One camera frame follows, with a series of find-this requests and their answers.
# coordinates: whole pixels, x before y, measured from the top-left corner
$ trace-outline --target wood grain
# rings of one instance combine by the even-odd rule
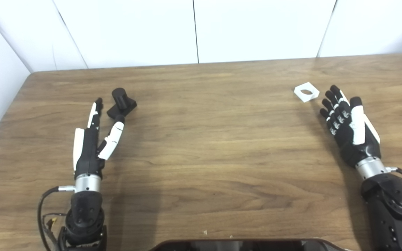
[[[322,93],[302,103],[292,90],[307,81]],[[110,251],[231,237],[369,250],[361,180],[318,115],[332,84],[362,97],[383,162],[402,167],[402,54],[32,74],[0,123],[0,251],[43,249],[39,196],[73,184],[74,129],[116,87],[138,107],[104,170]],[[44,212],[69,199],[54,194]]]

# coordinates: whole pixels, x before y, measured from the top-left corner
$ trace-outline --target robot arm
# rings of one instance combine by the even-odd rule
[[[377,251],[402,251],[402,178],[397,167],[381,162],[380,138],[364,114],[361,98],[350,102],[335,85],[325,93],[320,114],[340,149],[344,162],[361,175],[361,194],[367,203]]]
[[[38,206],[38,226],[46,250],[50,251],[45,235],[52,240],[58,251],[105,251],[107,230],[104,226],[105,214],[102,209],[100,193],[102,169],[116,148],[124,129],[125,116],[136,107],[130,105],[129,110],[118,108],[118,100],[127,100],[125,90],[113,91],[116,106],[110,109],[109,116],[114,118],[114,125],[107,137],[98,146],[100,116],[103,108],[102,99],[98,98],[92,105],[86,129],[75,129],[73,166],[75,186],[55,187],[43,194]],[[44,224],[41,206],[46,196],[52,192],[74,191],[71,197],[71,209],[66,214],[65,227],[62,227],[57,238]]]

